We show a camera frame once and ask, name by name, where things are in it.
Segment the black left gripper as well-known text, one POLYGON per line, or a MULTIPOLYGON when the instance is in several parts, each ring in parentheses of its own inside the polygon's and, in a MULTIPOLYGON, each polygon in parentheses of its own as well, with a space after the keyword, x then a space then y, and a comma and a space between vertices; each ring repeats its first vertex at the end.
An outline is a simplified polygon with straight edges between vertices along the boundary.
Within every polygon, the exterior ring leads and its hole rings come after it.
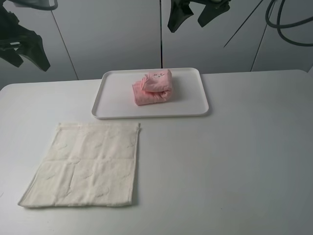
POLYGON ((0 57, 15 67, 23 63, 23 56, 40 70, 50 68, 41 36, 20 25, 17 16, 0 5, 0 57))

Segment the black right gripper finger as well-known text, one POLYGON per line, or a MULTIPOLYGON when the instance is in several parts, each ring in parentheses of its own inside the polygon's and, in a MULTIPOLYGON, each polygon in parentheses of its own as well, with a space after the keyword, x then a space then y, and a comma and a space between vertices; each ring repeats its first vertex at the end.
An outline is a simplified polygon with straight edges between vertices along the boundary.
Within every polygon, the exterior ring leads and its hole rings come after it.
POLYGON ((186 19, 194 15, 189 4, 189 0, 171 0, 171 10, 167 24, 171 32, 176 32, 186 19))
POLYGON ((205 5, 201 12, 198 23, 205 27, 209 22, 230 9, 229 0, 199 0, 197 3, 205 5))

